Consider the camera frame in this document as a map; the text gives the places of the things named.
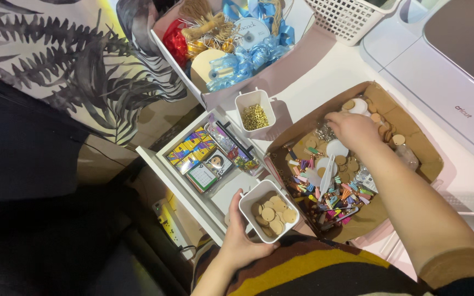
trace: power strip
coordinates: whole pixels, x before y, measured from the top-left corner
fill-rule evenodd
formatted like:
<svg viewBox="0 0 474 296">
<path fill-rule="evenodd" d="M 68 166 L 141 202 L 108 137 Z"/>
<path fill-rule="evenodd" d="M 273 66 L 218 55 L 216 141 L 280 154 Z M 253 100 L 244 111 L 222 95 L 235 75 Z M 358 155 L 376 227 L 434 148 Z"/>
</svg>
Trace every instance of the power strip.
<svg viewBox="0 0 474 296">
<path fill-rule="evenodd" d="M 193 245 L 189 237 L 186 235 L 184 228 L 180 224 L 180 220 L 176 216 L 175 211 L 166 198 L 157 201 L 152 207 L 156 216 L 159 218 L 160 224 L 176 246 L 186 247 Z M 181 252 L 186 260 L 189 260 L 194 256 L 195 248 L 190 247 Z"/>
</svg>

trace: white plastic basket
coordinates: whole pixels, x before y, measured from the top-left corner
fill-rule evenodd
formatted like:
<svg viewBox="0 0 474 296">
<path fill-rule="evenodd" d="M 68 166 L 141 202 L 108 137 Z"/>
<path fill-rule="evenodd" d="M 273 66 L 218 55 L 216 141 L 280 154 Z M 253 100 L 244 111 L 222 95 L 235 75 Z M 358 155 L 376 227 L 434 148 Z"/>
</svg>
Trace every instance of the white plastic basket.
<svg viewBox="0 0 474 296">
<path fill-rule="evenodd" d="M 376 7 L 363 0 L 305 1 L 316 12 L 316 24 L 348 46 L 358 43 L 382 17 L 395 11 L 400 3 L 400 0 L 387 0 L 381 7 Z"/>
</svg>

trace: cd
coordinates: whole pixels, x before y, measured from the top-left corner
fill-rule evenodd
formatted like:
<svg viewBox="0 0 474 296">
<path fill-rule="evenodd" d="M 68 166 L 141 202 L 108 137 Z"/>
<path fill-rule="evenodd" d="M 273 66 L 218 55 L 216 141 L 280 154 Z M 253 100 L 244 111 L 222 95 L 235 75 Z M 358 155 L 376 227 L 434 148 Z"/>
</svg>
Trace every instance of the cd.
<svg viewBox="0 0 474 296">
<path fill-rule="evenodd" d="M 243 17 L 235 22 L 235 27 L 239 27 L 239 33 L 234 42 L 249 50 L 255 44 L 270 36 L 267 25 L 261 23 L 254 17 Z"/>
</svg>

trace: hand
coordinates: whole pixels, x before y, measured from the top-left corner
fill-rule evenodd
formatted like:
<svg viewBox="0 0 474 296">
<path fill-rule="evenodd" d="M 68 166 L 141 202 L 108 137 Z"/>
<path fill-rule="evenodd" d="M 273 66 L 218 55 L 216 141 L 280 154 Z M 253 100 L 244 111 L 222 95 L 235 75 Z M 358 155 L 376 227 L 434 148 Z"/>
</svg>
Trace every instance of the hand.
<svg viewBox="0 0 474 296">
<path fill-rule="evenodd" d="M 325 119 L 330 121 L 328 125 L 340 142 L 356 154 L 383 143 L 376 124 L 367 116 L 331 112 L 325 115 Z"/>
<path fill-rule="evenodd" d="M 239 189 L 230 203 L 230 226 L 226 231 L 226 236 L 218 255 L 233 271 L 247 266 L 254 260 L 270 255 L 280 246 L 279 242 L 267 244 L 250 241 L 246 234 L 246 219 L 242 217 L 239 210 L 241 193 L 242 189 Z"/>
</svg>

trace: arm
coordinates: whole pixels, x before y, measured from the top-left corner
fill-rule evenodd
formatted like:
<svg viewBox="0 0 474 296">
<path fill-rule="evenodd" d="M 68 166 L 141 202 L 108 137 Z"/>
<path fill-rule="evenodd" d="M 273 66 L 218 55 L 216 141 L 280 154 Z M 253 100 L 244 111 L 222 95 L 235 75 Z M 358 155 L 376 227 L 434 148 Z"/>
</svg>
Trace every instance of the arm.
<svg viewBox="0 0 474 296">
<path fill-rule="evenodd" d="M 329 126 L 359 156 L 378 187 L 379 197 L 418 274 L 432 257 L 474 247 L 464 219 L 396 154 L 381 142 L 372 120 L 363 115 L 329 113 Z"/>
<path fill-rule="evenodd" d="M 239 189 L 230 203 L 230 226 L 226 231 L 222 247 L 206 271 L 192 296 L 218 296 L 226 293 L 233 274 L 254 260 L 273 253 L 280 244 L 253 243 L 246 234 L 246 223 L 239 210 L 242 189 Z"/>
</svg>

